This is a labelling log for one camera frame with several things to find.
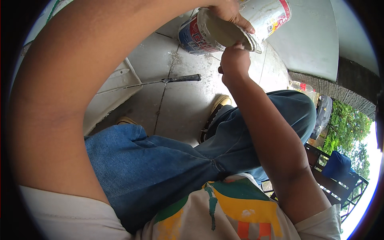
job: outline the blue jeans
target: blue jeans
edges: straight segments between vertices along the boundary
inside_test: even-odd
[[[267,95],[305,143],[316,120],[313,102],[292,90]],[[192,148],[165,137],[147,137],[140,125],[122,124],[85,140],[94,172],[128,232],[135,233],[159,210],[207,181],[241,172],[252,174],[258,182],[268,179],[238,108],[223,106],[206,139]]]

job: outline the green leaves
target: green leaves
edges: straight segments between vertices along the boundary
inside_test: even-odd
[[[323,147],[327,154],[338,151],[351,159],[352,168],[364,178],[369,175],[366,144],[361,141],[370,134],[372,120],[365,114],[338,100],[333,102],[333,111],[328,123],[328,134]]]

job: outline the roller handle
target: roller handle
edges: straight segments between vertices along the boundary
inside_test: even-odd
[[[178,82],[188,82],[188,81],[201,81],[200,74],[174,77],[174,78],[164,78],[161,80],[163,83],[178,83]]]

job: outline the hand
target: hand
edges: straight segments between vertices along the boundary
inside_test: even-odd
[[[244,46],[240,42],[236,42],[233,46],[225,49],[218,72],[223,74],[222,81],[228,86],[239,78],[249,78],[250,65],[249,52],[244,50]]]
[[[236,0],[221,0],[217,6],[209,6],[208,8],[219,18],[244,28],[250,34],[255,33],[252,24],[240,15],[239,3]]]

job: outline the shirt sleeve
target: shirt sleeve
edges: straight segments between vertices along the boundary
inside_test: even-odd
[[[333,205],[295,225],[302,240],[339,240],[340,227],[340,204]]]
[[[113,208],[104,202],[19,188],[35,223],[47,239],[134,239],[121,225]]]

